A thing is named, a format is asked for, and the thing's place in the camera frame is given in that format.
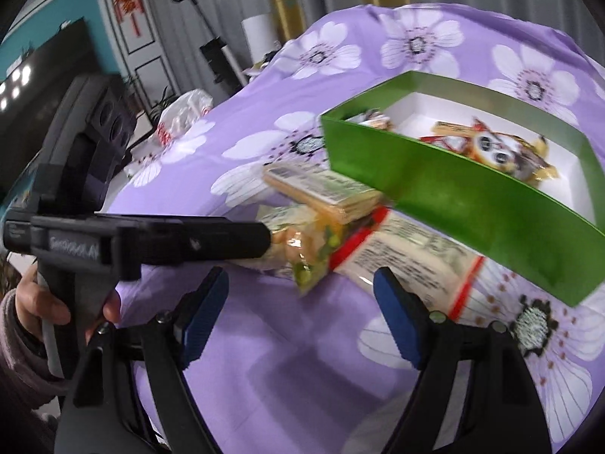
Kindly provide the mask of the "purple sleeve forearm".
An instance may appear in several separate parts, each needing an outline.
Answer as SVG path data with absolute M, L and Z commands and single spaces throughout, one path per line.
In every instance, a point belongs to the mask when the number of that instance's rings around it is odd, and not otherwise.
M 38 410 L 68 391 L 66 380 L 49 373 L 39 348 L 43 345 L 19 323 L 16 291 L 9 291 L 1 301 L 1 386 L 27 411 Z

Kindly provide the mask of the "person's left hand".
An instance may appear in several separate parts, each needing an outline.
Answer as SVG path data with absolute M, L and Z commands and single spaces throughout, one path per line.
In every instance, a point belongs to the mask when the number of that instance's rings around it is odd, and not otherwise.
M 16 315 L 20 325 L 39 341 L 43 340 L 42 323 L 63 326 L 71 321 L 68 307 L 53 296 L 48 290 L 38 284 L 38 265 L 33 263 L 23 274 L 16 286 L 14 297 Z M 121 298 L 113 291 L 105 300 L 101 317 L 86 331 L 86 339 L 90 340 L 92 332 L 102 322 L 119 324 L 121 320 Z

